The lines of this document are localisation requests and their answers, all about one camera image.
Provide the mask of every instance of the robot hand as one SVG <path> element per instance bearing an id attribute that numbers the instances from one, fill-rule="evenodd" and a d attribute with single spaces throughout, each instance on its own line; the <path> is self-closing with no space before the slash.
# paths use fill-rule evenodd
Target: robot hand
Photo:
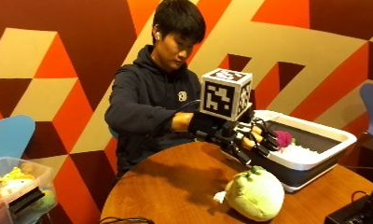
<path id="1" fill-rule="evenodd" d="M 276 134 L 266 127 L 264 121 L 252 116 L 251 110 L 244 112 L 238 121 L 194 112 L 187 132 L 197 140 L 225 148 L 246 165 L 251 160 L 240 148 L 255 150 L 264 157 L 270 151 L 278 150 Z"/>

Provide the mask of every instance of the red wall pattern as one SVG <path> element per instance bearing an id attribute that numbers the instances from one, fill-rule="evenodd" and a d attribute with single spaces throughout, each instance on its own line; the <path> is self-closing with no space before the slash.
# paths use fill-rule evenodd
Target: red wall pattern
<path id="1" fill-rule="evenodd" d="M 194 2 L 207 33 L 190 68 L 199 75 L 217 67 L 251 72 L 254 108 L 359 134 L 367 121 L 358 89 L 373 82 L 373 0 Z M 99 218 L 115 160 L 102 121 L 107 90 L 118 66 L 149 44 L 157 3 L 0 1 L 0 118 L 36 120 L 24 158 L 54 168 L 53 223 Z"/>

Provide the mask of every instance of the black electronic device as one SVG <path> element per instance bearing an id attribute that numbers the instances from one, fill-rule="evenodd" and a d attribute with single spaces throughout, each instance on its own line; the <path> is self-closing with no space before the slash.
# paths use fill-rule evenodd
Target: black electronic device
<path id="1" fill-rule="evenodd" d="M 328 214 L 324 224 L 373 224 L 373 192 Z"/>

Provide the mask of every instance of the wooden table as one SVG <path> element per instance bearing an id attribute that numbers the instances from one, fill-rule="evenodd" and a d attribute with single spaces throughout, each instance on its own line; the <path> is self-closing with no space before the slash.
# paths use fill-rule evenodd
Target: wooden table
<path id="1" fill-rule="evenodd" d="M 213 196 L 233 176 L 247 169 L 227 160 L 218 146 L 191 143 L 169 148 L 130 170 L 111 189 L 103 217 L 146 217 L 155 224 L 254 223 Z M 373 183 L 336 165 L 292 194 L 286 193 L 270 223 L 323 223 L 326 215 L 347 205 L 355 190 L 370 193 Z"/>

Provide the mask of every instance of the navy hoodie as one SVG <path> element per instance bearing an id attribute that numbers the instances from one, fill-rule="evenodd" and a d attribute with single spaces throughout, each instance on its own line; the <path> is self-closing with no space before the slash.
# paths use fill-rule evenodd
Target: navy hoodie
<path id="1" fill-rule="evenodd" d="M 186 64 L 166 73 L 150 58 L 151 50 L 153 46 L 146 45 L 133 64 L 123 65 L 114 75 L 103 119 L 119 135 L 118 173 L 155 152 L 193 141 L 189 133 L 170 131 L 170 119 L 154 137 L 146 138 L 175 110 L 199 96 L 198 78 Z M 186 106 L 181 111 L 193 112 L 197 105 Z"/>

